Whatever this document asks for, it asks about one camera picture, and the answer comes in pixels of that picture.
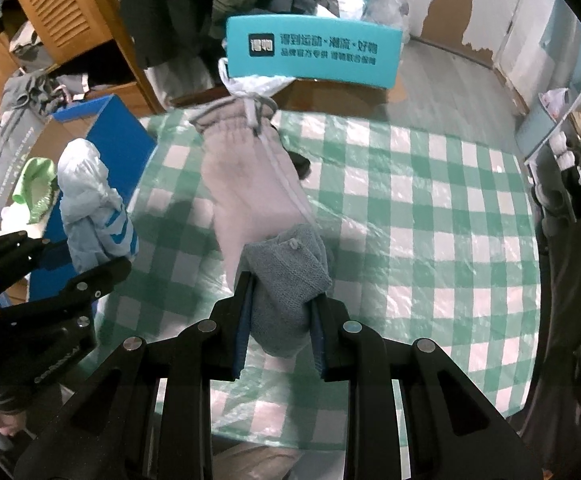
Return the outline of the white blue patterned sock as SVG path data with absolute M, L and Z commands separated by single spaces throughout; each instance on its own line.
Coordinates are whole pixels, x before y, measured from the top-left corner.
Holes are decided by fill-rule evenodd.
M 89 271 L 115 258 L 134 260 L 138 233 L 108 168 L 89 140 L 71 140 L 57 164 L 59 211 L 74 270 Z

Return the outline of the light green sock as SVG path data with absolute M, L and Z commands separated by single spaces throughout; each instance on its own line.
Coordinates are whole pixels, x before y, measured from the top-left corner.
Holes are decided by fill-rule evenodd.
M 46 157 L 29 158 L 17 180 L 12 199 L 28 214 L 28 223 L 38 223 L 53 206 L 56 165 Z

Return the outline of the grey knit sock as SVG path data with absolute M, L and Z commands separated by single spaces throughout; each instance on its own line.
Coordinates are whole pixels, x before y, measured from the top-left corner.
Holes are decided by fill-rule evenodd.
M 270 356 L 296 356 L 309 338 L 307 305 L 331 287 L 327 250 L 317 229 L 310 223 L 297 224 L 246 245 L 238 270 L 256 279 L 251 336 Z

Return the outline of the pinkish grey fleece pants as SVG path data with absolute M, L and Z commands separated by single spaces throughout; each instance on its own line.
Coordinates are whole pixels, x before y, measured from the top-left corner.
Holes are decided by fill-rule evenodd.
M 261 96 L 229 96 L 191 118 L 202 136 L 202 182 L 214 207 L 213 226 L 226 281 L 234 287 L 244 248 L 272 242 L 272 255 L 251 270 L 278 271 L 290 287 L 311 294 L 331 286 L 327 255 L 297 170 L 272 125 L 276 104 Z

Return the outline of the green checkered tablecloth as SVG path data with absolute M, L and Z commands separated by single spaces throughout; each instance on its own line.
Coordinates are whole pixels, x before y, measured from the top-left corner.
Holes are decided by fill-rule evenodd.
M 158 144 L 129 206 L 140 251 L 98 306 L 86 370 L 126 337 L 176 336 L 230 292 L 200 177 L 202 139 L 184 112 L 145 125 Z M 281 112 L 274 125 L 311 162 L 303 186 L 333 296 L 387 338 L 438 342 L 502 414 L 520 411 L 541 285 L 516 157 L 386 122 Z

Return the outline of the blue cardboard box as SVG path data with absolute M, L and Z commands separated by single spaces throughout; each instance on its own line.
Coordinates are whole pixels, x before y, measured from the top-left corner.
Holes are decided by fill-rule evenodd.
M 128 206 L 156 148 L 118 96 L 74 104 L 55 113 L 31 156 L 55 164 L 58 194 L 35 237 L 59 244 L 52 266 L 28 276 L 28 298 L 57 294 L 77 274 L 138 254 Z

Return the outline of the grey clothes pile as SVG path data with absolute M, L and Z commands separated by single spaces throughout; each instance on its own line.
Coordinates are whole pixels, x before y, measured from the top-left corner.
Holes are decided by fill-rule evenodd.
M 86 74 L 53 78 L 44 70 L 16 72 L 4 84 L 0 115 L 6 110 L 30 106 L 39 115 L 48 116 L 83 100 L 89 91 L 89 76 Z

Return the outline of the brown cardboard box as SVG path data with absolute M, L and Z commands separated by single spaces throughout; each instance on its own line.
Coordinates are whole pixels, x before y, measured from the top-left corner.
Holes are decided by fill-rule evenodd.
M 379 107 L 404 98 L 400 78 L 391 89 L 327 80 L 295 80 L 273 96 L 282 110 L 366 119 L 375 118 Z

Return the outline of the white plastic bag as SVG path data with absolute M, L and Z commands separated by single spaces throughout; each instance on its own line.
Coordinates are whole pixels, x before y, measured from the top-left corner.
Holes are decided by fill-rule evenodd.
M 220 58 L 218 71 L 222 84 L 232 96 L 258 94 L 258 96 L 272 98 L 272 96 L 275 96 L 275 94 L 281 92 L 295 81 L 295 78 L 285 76 L 230 77 L 228 76 L 227 58 Z

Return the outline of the wooden louvered cabinet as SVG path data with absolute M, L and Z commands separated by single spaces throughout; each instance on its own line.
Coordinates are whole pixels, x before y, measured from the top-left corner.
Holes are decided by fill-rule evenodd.
M 136 62 L 133 41 L 122 23 L 118 0 L 15 0 L 17 15 L 39 34 L 51 58 L 50 72 L 69 63 L 83 62 L 86 73 L 94 68 L 108 75 L 116 61 L 128 66 L 130 75 L 121 84 L 108 82 L 104 90 L 89 93 L 91 99 L 113 93 L 138 117 L 164 110 L 144 72 Z M 21 65 L 10 50 L 10 35 L 0 32 L 0 101 L 4 84 Z

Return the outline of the teal shoe box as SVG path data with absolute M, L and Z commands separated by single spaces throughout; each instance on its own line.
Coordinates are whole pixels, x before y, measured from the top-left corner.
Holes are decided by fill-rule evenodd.
M 399 29 L 342 18 L 256 14 L 226 22 L 232 77 L 285 76 L 390 89 L 401 46 Z

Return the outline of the white shoe rack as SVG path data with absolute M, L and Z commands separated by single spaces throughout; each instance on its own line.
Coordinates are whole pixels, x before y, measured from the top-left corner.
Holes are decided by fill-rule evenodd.
M 544 232 L 581 220 L 581 84 L 541 93 L 517 144 Z

